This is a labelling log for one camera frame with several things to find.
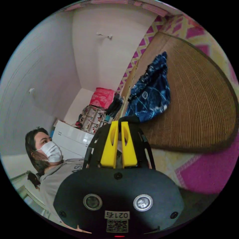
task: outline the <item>yellow bracket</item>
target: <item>yellow bracket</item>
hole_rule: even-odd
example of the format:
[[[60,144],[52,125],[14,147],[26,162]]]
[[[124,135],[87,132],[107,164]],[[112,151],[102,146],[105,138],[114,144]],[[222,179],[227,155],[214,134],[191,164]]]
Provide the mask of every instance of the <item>yellow bracket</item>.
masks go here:
[[[133,141],[129,131],[128,122],[121,122],[121,136],[123,168],[136,166],[138,161],[136,158]]]
[[[116,167],[116,154],[118,145],[119,127],[118,121],[112,121],[108,137],[105,143],[105,148],[101,157],[101,165],[103,167]]]

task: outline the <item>label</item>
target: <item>label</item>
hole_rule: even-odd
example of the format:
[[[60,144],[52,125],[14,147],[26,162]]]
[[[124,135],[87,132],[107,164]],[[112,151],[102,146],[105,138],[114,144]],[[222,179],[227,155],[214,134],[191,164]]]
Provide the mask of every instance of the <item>label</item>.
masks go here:
[[[105,211],[105,219],[129,220],[129,212]]]
[[[127,233],[129,231],[128,221],[129,220],[108,219],[106,232]]]

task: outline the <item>blue patterned fabric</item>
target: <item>blue patterned fabric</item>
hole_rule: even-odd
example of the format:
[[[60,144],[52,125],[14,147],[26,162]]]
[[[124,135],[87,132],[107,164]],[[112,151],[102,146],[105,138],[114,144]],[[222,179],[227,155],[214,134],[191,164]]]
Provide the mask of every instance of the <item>blue patterned fabric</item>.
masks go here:
[[[125,116],[136,115],[140,122],[146,122],[167,109],[170,103],[167,72],[167,53],[163,52],[131,89]]]

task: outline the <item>woman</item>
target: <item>woman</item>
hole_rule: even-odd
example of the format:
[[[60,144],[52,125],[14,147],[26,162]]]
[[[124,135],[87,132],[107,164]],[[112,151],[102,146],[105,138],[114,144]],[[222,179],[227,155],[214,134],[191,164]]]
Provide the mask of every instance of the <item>woman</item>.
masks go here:
[[[52,141],[44,128],[38,127],[28,132],[25,137],[25,147],[33,167],[41,176],[40,194],[50,213],[55,215],[57,220],[66,227],[75,231],[86,232],[79,229],[79,226],[74,229],[64,224],[53,206],[60,184],[70,174],[82,169],[84,159],[68,159],[64,161],[60,148]]]

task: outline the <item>small shelf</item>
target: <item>small shelf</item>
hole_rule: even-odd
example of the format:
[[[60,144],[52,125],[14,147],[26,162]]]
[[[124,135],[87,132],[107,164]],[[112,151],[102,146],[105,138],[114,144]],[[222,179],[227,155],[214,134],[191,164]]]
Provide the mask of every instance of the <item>small shelf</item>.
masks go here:
[[[100,127],[110,123],[110,121],[107,122],[104,120],[105,111],[94,106],[89,106],[87,114],[83,115],[82,117],[84,117],[84,119],[82,121],[83,126],[81,130],[93,135]]]

